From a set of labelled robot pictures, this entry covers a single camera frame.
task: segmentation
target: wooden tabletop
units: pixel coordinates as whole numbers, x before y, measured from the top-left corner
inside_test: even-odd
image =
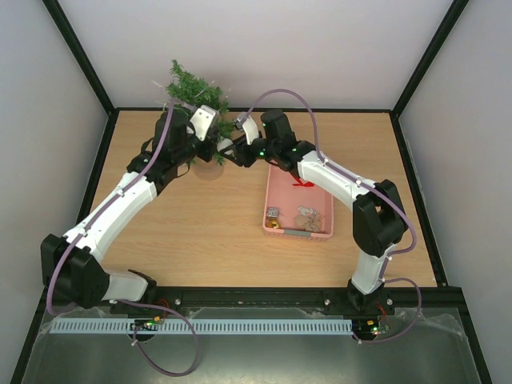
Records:
[[[119,114],[94,207],[117,185],[141,144],[154,135],[160,114]],[[253,114],[258,124],[259,115]],[[314,142],[309,115],[287,115],[297,138]],[[394,182],[417,228],[417,248],[397,255],[386,278],[408,277],[420,286],[435,286],[389,115],[319,113],[316,117],[322,150],[365,178]],[[358,260],[350,211],[335,201],[334,235],[326,242],[265,236],[267,175],[264,162],[249,169],[228,162],[222,176],[213,181],[191,170],[135,216],[109,248],[103,266],[138,270],[160,286],[346,286]],[[409,244],[407,232],[398,247]]]

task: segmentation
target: pink tray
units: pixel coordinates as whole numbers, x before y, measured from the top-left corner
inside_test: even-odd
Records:
[[[265,210],[263,211],[263,229],[266,234],[274,236],[292,236],[310,240],[325,241],[333,235],[334,201],[332,194],[318,186],[306,188],[294,186],[297,183],[291,174],[283,172],[276,166],[269,167],[266,184]],[[323,215],[322,232],[308,232],[295,226],[294,218],[299,214],[298,207],[313,208]],[[265,226],[266,212],[269,207],[279,209],[279,223],[282,229]]]

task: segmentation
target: gray wall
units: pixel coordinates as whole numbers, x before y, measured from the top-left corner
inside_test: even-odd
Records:
[[[450,284],[494,382],[512,368],[512,2],[473,0],[401,118]]]
[[[74,224],[106,115],[42,2],[0,3],[0,382],[42,292],[39,245]]]
[[[165,101],[151,81],[168,84],[176,58],[231,89],[234,106],[285,87],[316,107],[391,108],[451,0],[60,3],[116,106]]]

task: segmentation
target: artificial plant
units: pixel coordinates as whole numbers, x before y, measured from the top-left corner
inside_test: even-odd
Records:
[[[193,106],[207,105],[218,110],[218,140],[230,138],[231,132],[234,130],[234,124],[226,117],[229,112],[229,103],[221,88],[213,86],[213,83],[208,83],[204,78],[198,78],[184,70],[183,66],[178,64],[176,60],[173,60],[172,63],[170,74],[173,76],[173,81],[168,85],[167,93],[172,98],[178,98]],[[182,109],[189,117],[192,115],[192,112],[186,108],[181,106],[175,106],[175,108]],[[225,161],[217,151],[215,151],[214,159],[219,165],[222,165]]]

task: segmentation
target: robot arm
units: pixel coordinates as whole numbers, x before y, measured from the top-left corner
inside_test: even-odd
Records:
[[[217,111],[199,108],[192,118],[176,110],[167,135],[162,139],[167,113],[157,121],[152,152],[142,152],[132,159],[127,172],[106,199],[76,227],[61,238],[47,236],[41,244],[42,276],[46,287],[56,265],[77,236],[55,284],[55,291],[84,308],[103,300],[125,299],[152,302],[156,282],[139,272],[104,270],[101,262],[112,241],[146,204],[152,202],[167,185],[178,177],[178,168],[198,156],[210,161],[217,142],[214,124]],[[143,177],[140,173],[152,161],[156,143],[161,150]]]
[[[56,265],[70,248],[73,239],[81,235],[63,264],[56,281],[56,292],[84,308],[96,306],[102,300],[125,299],[152,303],[156,287],[153,279],[133,270],[104,270],[101,267],[103,256],[132,217],[178,177],[180,165],[196,156],[211,161],[217,146],[222,156],[238,166],[249,167],[257,159],[264,159],[296,178],[313,182],[327,190],[353,211],[354,240],[361,250],[358,267],[349,281],[349,299],[356,310],[361,310],[382,286],[382,265],[388,253],[401,240],[407,229],[405,223],[387,204],[380,202],[359,183],[326,167],[313,144],[297,141],[288,118],[281,110],[270,110],[262,115],[265,138],[258,131],[255,121],[248,118],[239,127],[244,132],[243,136],[233,142],[228,140],[228,143],[223,141],[219,144],[216,117],[217,112],[207,106],[198,109],[190,120],[186,114],[176,110],[170,121],[170,129],[163,138],[166,114],[162,114],[154,136],[154,144],[163,143],[162,150],[144,176],[139,177],[148,163],[153,161],[155,150],[148,152],[143,148],[105,201],[75,228],[61,238],[51,234],[42,242],[45,286],[50,284]],[[379,189],[402,208],[392,182],[385,180],[375,183],[347,172],[358,181]]]
[[[362,310],[382,286],[388,255],[407,230],[398,214],[362,184],[379,190],[403,211],[396,186],[389,180],[376,183],[361,178],[344,168],[344,173],[356,182],[335,172],[318,157],[313,144],[297,141],[281,110],[262,114],[265,139],[258,133],[255,121],[251,117],[244,121],[244,117],[238,116],[238,128],[245,136],[222,148],[221,154],[239,166],[251,166],[255,158],[264,158],[281,170],[320,186],[352,211],[353,236],[360,251],[358,266],[349,281],[349,299],[356,310]]]

